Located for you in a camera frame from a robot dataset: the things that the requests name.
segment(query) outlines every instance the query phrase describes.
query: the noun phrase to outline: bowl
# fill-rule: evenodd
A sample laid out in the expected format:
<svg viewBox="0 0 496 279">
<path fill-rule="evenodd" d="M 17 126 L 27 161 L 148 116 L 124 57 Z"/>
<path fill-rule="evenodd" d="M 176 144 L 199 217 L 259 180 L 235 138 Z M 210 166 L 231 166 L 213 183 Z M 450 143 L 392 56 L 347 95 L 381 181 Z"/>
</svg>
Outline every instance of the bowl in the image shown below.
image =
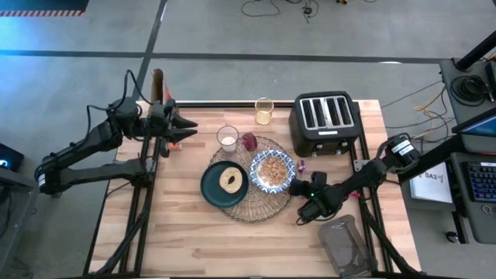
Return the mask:
<svg viewBox="0 0 496 279">
<path fill-rule="evenodd" d="M 288 179 L 286 179 L 286 181 L 281 185 L 270 186 L 258 174 L 258 170 L 260 169 L 262 162 L 268 158 L 271 158 L 271 157 L 278 157 L 278 158 L 282 159 L 286 165 Z M 284 151 L 281 151 L 281 150 L 262 151 L 255 156 L 255 158 L 253 159 L 253 161 L 250 165 L 251 181 L 260 190 L 262 190 L 268 194 L 281 193 L 282 191 L 284 191 L 286 188 L 289 187 L 289 185 L 291 184 L 291 181 L 293 179 L 295 179 L 295 177 L 296 177 L 296 169 L 295 169 L 295 164 L 293 163 L 293 160 L 289 157 L 289 155 L 287 155 Z"/>
</svg>

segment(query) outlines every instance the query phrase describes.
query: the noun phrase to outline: clear glass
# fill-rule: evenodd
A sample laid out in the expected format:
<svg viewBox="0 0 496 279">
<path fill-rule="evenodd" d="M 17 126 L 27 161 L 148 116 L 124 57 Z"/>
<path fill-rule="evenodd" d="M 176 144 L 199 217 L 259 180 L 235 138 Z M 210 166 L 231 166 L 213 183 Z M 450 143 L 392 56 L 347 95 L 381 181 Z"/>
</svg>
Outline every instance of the clear glass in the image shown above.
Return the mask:
<svg viewBox="0 0 496 279">
<path fill-rule="evenodd" d="M 259 98 L 255 102 L 255 121 L 261 125 L 267 125 L 272 121 L 274 102 L 269 98 Z"/>
<path fill-rule="evenodd" d="M 233 126 L 223 126 L 217 131 L 217 140 L 226 153 L 235 153 L 238 146 L 239 132 Z"/>
</svg>

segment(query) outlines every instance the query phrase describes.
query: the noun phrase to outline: toaster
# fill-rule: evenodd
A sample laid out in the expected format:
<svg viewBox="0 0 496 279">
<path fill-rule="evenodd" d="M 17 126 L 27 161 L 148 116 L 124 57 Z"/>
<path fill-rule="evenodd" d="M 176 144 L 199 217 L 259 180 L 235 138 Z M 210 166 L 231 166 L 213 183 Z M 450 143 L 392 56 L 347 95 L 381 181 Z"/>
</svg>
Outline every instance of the toaster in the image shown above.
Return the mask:
<svg viewBox="0 0 496 279">
<path fill-rule="evenodd" d="M 357 109 L 344 91 L 299 95 L 289 115 L 296 154 L 309 157 L 348 152 L 360 135 Z"/>
</svg>

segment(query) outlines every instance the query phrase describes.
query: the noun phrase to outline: wire placemat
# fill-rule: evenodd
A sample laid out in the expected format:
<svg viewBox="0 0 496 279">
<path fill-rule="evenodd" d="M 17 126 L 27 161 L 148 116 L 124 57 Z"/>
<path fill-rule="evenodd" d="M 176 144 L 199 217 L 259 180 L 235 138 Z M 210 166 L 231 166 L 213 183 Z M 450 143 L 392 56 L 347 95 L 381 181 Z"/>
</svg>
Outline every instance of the wire placemat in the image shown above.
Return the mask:
<svg viewBox="0 0 496 279">
<path fill-rule="evenodd" d="M 210 160 L 210 165 L 223 160 L 229 160 L 238 163 L 245 172 L 250 176 L 250 165 L 253 158 L 264 150 L 282 150 L 286 152 L 282 146 L 263 136 L 257 136 L 257 149 L 250 152 L 238 140 L 238 145 L 235 153 L 225 153 L 222 148 L 215 152 Z M 260 190 L 250 180 L 248 193 L 246 197 L 237 205 L 231 208 L 220 208 L 220 210 L 231 219 L 239 222 L 262 222 L 274 217 L 288 206 L 291 196 L 288 191 L 282 191 L 279 194 L 268 194 Z"/>
</svg>

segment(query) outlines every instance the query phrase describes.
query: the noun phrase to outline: butcher block tabletop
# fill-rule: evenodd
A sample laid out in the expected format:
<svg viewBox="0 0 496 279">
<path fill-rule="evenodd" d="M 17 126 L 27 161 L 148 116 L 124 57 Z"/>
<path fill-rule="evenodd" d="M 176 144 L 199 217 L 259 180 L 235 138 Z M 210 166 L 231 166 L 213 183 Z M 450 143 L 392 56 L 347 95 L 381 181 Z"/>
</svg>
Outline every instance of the butcher block tabletop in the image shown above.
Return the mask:
<svg viewBox="0 0 496 279">
<path fill-rule="evenodd" d="M 371 156 L 387 139 L 377 100 L 357 101 L 367 145 Z M 139 102 L 146 115 L 147 105 Z M 260 223 L 241 223 L 228 218 L 205 201 L 200 192 L 200 179 L 212 156 L 220 148 L 216 132 L 225 125 L 235 126 L 239 134 L 252 132 L 279 143 L 294 162 L 299 160 L 291 143 L 288 126 L 289 108 L 275 108 L 272 122 L 255 123 L 254 108 L 181 108 L 186 119 L 198 124 L 198 134 L 182 141 L 181 150 L 172 150 L 168 158 L 160 158 L 153 190 L 150 221 L 146 235 L 141 276 L 152 277 L 304 277 L 337 276 L 319 242 L 317 232 L 322 222 L 297 226 L 297 209 L 305 203 L 292 198 L 278 215 Z M 117 160 L 136 158 L 142 143 L 125 140 Z M 358 154 L 359 140 L 356 141 Z M 327 183 L 346 180 L 353 169 L 348 153 L 335 156 L 305 158 L 306 171 L 300 177 L 310 180 L 313 171 L 325 171 Z M 390 175 L 388 180 L 397 180 Z M 125 183 L 110 182 L 108 191 Z M 100 268 L 122 241 L 129 214 L 133 187 L 128 185 L 106 198 L 91 256 L 90 272 Z M 378 197 L 387 237 L 407 262 L 420 270 L 419 259 L 408 222 L 401 189 L 385 182 Z M 350 197 L 336 218 L 352 215 L 363 237 L 360 210 L 356 198 Z M 377 238 L 374 247 L 379 270 L 384 269 Z M 135 237 L 129 255 L 129 266 L 135 260 Z"/>
</svg>

